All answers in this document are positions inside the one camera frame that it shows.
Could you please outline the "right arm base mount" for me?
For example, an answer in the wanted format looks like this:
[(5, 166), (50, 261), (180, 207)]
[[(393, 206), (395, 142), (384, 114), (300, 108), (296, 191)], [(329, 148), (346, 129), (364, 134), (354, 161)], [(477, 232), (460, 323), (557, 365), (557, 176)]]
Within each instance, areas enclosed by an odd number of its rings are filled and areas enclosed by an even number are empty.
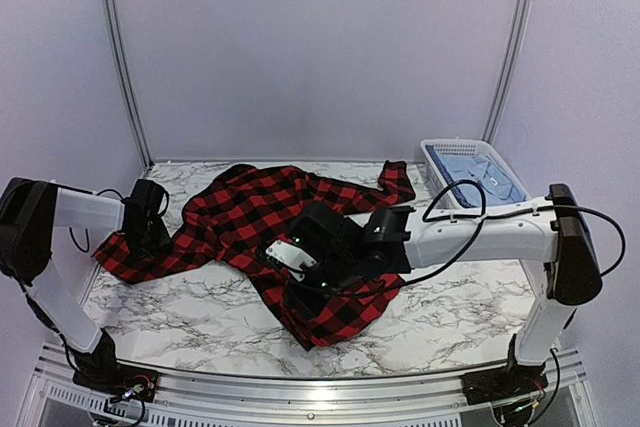
[(500, 401), (536, 392), (548, 386), (544, 374), (545, 363), (537, 366), (520, 365), (515, 351), (516, 335), (513, 335), (504, 366), (462, 375), (462, 391), (468, 405)]

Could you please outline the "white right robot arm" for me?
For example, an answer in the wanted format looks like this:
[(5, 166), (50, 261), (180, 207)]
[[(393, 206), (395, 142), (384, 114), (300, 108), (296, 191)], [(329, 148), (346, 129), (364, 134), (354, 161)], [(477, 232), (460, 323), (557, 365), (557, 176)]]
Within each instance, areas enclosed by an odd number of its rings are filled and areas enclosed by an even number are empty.
[(294, 298), (312, 315), (324, 301), (349, 296), (356, 282), (384, 274), (425, 270), (424, 280), (458, 261), (521, 260), (542, 266), (542, 285), (511, 345), (495, 385), (515, 395), (534, 378), (577, 307), (603, 287), (590, 231), (565, 184), (524, 202), (438, 210), (394, 206), (370, 213), (363, 224), (314, 203), (266, 249), (291, 274)]

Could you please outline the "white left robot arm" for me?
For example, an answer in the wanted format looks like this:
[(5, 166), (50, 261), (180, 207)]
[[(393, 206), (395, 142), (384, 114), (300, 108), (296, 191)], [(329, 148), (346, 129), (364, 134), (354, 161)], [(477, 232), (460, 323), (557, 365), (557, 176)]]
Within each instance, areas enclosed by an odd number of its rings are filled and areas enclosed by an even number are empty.
[(1, 270), (14, 279), (35, 311), (49, 320), (76, 352), (92, 354), (101, 343), (100, 327), (69, 291), (55, 263), (56, 229), (98, 230), (124, 236), (135, 258), (169, 245), (164, 224), (169, 194), (138, 180), (121, 199), (55, 182), (12, 178), (1, 194)]

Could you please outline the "red black plaid shirt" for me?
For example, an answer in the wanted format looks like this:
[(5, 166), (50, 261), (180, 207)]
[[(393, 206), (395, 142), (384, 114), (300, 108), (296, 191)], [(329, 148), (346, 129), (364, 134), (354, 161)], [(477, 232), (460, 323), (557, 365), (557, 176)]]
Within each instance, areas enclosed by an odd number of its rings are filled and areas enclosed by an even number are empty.
[(404, 161), (384, 163), (375, 188), (318, 176), (294, 166), (237, 164), (218, 175), (182, 209), (182, 224), (161, 253), (136, 259), (122, 233), (95, 251), (96, 261), (127, 284), (160, 279), (222, 262), (246, 275), (274, 317), (305, 349), (349, 340), (380, 318), (403, 285), (386, 274), (349, 287), (316, 316), (288, 307), (284, 275), (262, 264), (258, 248), (284, 237), (304, 208), (319, 202), (340, 214), (369, 213), (414, 200)]

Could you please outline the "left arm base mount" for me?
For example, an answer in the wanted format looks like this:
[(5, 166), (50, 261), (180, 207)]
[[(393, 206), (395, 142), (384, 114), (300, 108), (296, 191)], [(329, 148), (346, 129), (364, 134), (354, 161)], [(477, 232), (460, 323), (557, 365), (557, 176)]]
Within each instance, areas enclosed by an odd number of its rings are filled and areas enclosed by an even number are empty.
[(121, 363), (115, 342), (106, 332), (92, 352), (79, 352), (66, 345), (65, 355), (76, 385), (110, 394), (116, 400), (152, 402), (155, 398), (158, 372)]

